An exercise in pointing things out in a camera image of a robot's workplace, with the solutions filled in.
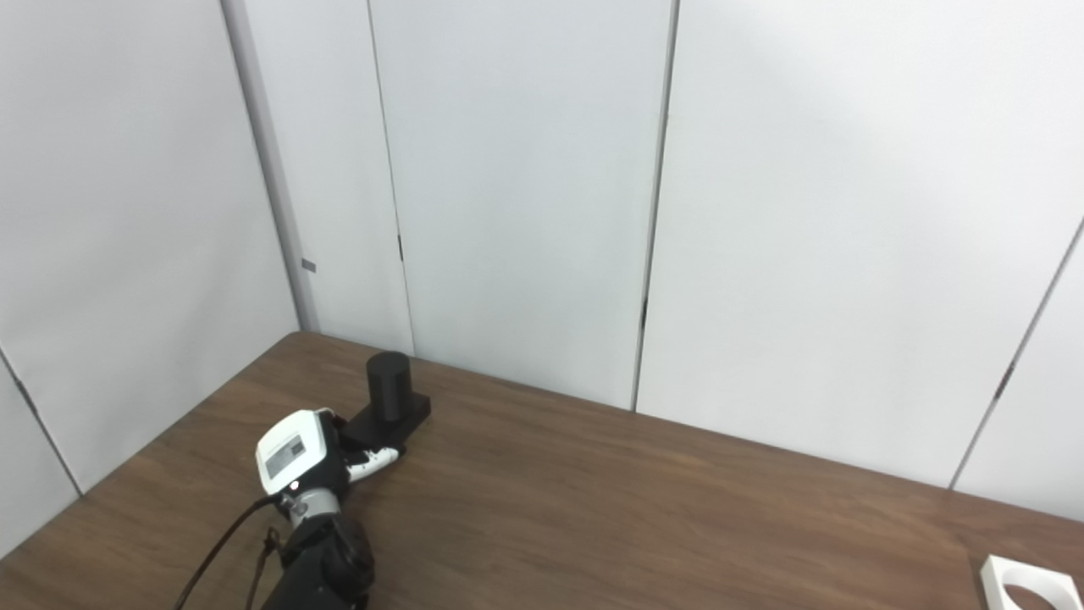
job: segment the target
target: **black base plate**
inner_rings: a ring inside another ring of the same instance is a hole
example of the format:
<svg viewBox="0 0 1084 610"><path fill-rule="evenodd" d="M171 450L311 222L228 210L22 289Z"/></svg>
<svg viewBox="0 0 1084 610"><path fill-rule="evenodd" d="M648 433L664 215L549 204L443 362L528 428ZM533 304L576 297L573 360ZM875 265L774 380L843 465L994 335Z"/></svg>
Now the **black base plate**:
<svg viewBox="0 0 1084 610"><path fill-rule="evenodd" d="M383 447L395 447L402 452L406 439L417 430L417 427L429 417L429 413L433 411L428 397L417 392L414 392L412 397L414 410L409 416L398 421L377 419L373 405L361 410L360 414L339 430L339 442L343 444L343 449L349 453Z"/></svg>

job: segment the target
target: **white object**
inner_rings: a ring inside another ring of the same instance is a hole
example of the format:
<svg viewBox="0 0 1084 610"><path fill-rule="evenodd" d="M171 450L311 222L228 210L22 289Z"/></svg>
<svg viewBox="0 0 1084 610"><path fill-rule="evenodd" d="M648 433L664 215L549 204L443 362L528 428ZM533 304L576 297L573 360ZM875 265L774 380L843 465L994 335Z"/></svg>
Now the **white object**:
<svg viewBox="0 0 1084 610"><path fill-rule="evenodd" d="M1073 579L1068 574L991 555L982 567L982 586L990 610L1020 610L1005 590L1005 585L1023 587L1043 599L1054 610L1084 610Z"/></svg>
<svg viewBox="0 0 1084 610"><path fill-rule="evenodd" d="M327 456L327 444L318 412L295 412L256 444L256 465L263 491L279 493L320 464Z"/></svg>
<svg viewBox="0 0 1084 610"><path fill-rule="evenodd" d="M366 3L224 5L311 330L413 354Z"/></svg>
<svg viewBox="0 0 1084 610"><path fill-rule="evenodd" d="M1077 244L956 489L1084 521L1084 244Z"/></svg>
<svg viewBox="0 0 1084 610"><path fill-rule="evenodd" d="M0 342L89 489L297 329L216 0L0 2Z"/></svg>
<svg viewBox="0 0 1084 610"><path fill-rule="evenodd" d="M383 470L384 467L399 459L399 452L391 447L384 447L376 452L365 452L365 457L369 458L369 462L364 464L351 464L347 467L351 483L361 481Z"/></svg>
<svg viewBox="0 0 1084 610"><path fill-rule="evenodd" d="M75 502L49 441L0 364L0 557Z"/></svg>
<svg viewBox="0 0 1084 610"><path fill-rule="evenodd" d="M947 485L1084 215L1082 29L683 0L637 411Z"/></svg>
<svg viewBox="0 0 1084 610"><path fill-rule="evenodd" d="M373 0L417 356L629 408L670 0Z"/></svg>

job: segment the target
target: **white block with hole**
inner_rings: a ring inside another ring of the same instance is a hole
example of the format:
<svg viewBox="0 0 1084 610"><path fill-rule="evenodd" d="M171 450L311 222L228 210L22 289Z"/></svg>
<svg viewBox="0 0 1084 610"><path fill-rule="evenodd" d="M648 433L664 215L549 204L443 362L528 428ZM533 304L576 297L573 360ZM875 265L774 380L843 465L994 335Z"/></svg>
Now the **white block with hole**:
<svg viewBox="0 0 1084 610"><path fill-rule="evenodd" d="M1084 610L1076 585L1068 574L991 555L982 567L982 586L990 610L1020 610L1006 585L1023 587L1045 599L1054 610Z"/></svg>

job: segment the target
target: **white wall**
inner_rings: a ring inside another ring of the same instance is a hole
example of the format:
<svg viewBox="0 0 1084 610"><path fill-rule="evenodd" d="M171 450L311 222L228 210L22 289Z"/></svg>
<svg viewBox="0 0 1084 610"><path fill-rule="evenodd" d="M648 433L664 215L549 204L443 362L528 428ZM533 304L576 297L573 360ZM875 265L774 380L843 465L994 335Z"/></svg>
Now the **white wall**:
<svg viewBox="0 0 1084 610"><path fill-rule="evenodd" d="M0 557L75 501L76 491L0 364Z"/></svg>
<svg viewBox="0 0 1084 610"><path fill-rule="evenodd" d="M1082 29L683 1L640 411L946 485L1084 211Z"/></svg>
<svg viewBox="0 0 1084 610"><path fill-rule="evenodd" d="M1084 251L1077 245L956 489L1084 521Z"/></svg>
<svg viewBox="0 0 1084 610"><path fill-rule="evenodd" d="M628 408L669 0L374 0L424 359Z"/></svg>
<svg viewBox="0 0 1084 610"><path fill-rule="evenodd" d="M366 2L225 7L310 330L413 354Z"/></svg>
<svg viewBox="0 0 1084 610"><path fill-rule="evenodd" d="M216 0L0 3L0 342L89 488L296 317Z"/></svg>

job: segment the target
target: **cable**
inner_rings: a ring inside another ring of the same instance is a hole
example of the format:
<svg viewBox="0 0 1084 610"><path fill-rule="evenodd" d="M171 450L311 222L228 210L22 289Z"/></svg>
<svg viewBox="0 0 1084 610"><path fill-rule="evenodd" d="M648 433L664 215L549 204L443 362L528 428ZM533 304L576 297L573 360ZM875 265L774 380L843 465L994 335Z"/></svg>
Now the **cable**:
<svg viewBox="0 0 1084 610"><path fill-rule="evenodd" d="M253 610L253 602L256 601L256 589L259 587L260 576L263 575L263 566L267 564L271 553L275 550L280 554L282 553L282 548L279 546L279 532L274 528L269 528L268 535L263 538L263 550L256 558L256 574L253 576L253 584L248 586L248 598L245 600L245 610Z"/></svg>
<svg viewBox="0 0 1084 610"><path fill-rule="evenodd" d="M222 550L222 547L225 546L225 543L227 541L230 540L230 536L232 536L233 533L237 531L237 528L240 528L241 524L244 523L246 519L251 517L253 514L256 512L257 510L263 508L264 506L276 504L281 499L282 499L281 493L271 494L270 496L264 496L254 502L253 506L246 508L245 511L241 514L241 517L237 517L237 519L233 522L233 524L230 525L230 529L227 530L225 533L222 534L222 537L218 540L218 542L215 544L214 547L211 547L210 553L208 553L207 557L204 558L203 563L201 563L199 567L196 568L196 571L194 574L192 574L192 579L189 581L189 584L184 585L184 589L181 590L181 595L177 598L177 603L173 603L173 610L181 610L181 608L184 607L184 602L189 600L189 595L192 593L192 589L195 588L196 583L199 582L199 577L203 576L203 573L207 571L207 567L210 566L210 562L215 560L215 556L218 555L218 551Z"/></svg>

